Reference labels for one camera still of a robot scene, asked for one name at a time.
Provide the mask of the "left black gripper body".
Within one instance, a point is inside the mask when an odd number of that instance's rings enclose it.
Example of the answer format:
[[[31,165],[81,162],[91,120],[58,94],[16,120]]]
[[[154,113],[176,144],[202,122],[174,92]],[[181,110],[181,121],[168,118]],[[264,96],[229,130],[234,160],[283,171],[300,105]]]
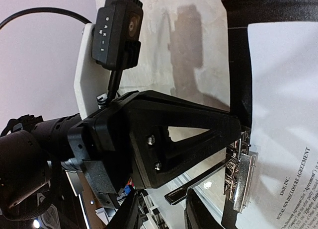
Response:
[[[139,188],[149,184],[148,100],[147,90],[128,92],[68,131],[73,154],[103,207],[119,208],[117,198],[129,178]]]

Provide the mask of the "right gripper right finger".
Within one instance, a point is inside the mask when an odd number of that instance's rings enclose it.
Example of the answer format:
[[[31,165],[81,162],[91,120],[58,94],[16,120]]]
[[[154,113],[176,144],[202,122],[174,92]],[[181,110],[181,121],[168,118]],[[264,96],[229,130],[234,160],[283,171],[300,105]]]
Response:
[[[186,196],[184,211],[186,229],[222,229],[193,189]]]

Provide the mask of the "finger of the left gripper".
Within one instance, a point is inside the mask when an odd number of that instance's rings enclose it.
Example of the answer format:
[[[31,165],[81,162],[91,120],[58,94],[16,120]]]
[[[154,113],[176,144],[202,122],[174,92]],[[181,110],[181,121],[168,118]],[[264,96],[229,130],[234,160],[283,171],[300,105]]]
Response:
[[[237,116],[156,91],[126,106],[137,189],[159,188],[236,141]]]

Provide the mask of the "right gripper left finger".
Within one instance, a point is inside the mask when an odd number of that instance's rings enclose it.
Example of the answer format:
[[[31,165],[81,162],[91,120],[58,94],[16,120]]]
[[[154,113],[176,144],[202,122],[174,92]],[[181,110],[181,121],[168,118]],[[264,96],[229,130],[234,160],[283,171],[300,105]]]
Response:
[[[105,227],[106,229],[138,229],[138,192],[133,190],[124,200],[115,216]]]

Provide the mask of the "white paper stack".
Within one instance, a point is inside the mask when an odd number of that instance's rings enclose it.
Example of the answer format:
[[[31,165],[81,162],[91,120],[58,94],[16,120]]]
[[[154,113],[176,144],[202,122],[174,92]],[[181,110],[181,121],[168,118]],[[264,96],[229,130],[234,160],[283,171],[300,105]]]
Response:
[[[239,229],[318,226],[318,25],[248,26],[250,150],[256,152]]]

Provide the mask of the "black clip folder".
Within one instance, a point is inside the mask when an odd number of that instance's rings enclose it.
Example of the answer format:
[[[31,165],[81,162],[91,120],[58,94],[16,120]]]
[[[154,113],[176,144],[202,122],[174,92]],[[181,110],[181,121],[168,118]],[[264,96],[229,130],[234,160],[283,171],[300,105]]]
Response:
[[[248,26],[273,22],[318,23],[318,0],[221,0],[227,12],[231,111],[252,128],[252,68]],[[236,213],[226,203],[222,226],[238,229]]]

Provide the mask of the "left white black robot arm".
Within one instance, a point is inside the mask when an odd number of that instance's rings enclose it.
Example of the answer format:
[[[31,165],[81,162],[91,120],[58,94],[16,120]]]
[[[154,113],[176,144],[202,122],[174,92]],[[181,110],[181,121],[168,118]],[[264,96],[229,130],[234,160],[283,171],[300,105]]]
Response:
[[[128,92],[82,119],[25,115],[0,136],[0,208],[11,221],[43,214],[62,170],[81,171],[110,229],[137,229],[139,191],[159,188],[240,138],[229,112],[148,90]]]

